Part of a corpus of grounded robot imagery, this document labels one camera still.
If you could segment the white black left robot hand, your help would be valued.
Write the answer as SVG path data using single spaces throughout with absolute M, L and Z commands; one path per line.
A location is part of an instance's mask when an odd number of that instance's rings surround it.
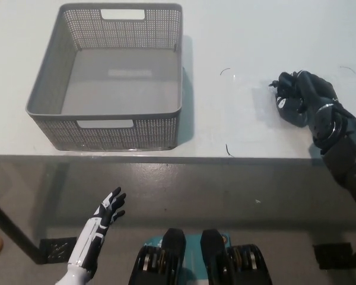
M 87 220 L 77 239 L 68 264 L 82 269 L 87 280 L 91 280 L 96 273 L 98 257 L 108 229 L 125 214 L 125 210 L 121 209 L 125 198 L 126 194 L 120 187 L 110 192 Z

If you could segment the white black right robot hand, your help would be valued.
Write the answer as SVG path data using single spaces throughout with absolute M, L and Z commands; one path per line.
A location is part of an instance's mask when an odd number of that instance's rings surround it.
M 312 105 L 319 109 L 338 101 L 330 82 L 303 69 L 282 72 L 269 86 L 275 89 L 275 105 L 280 117 L 299 128 L 308 124 L 307 111 Z

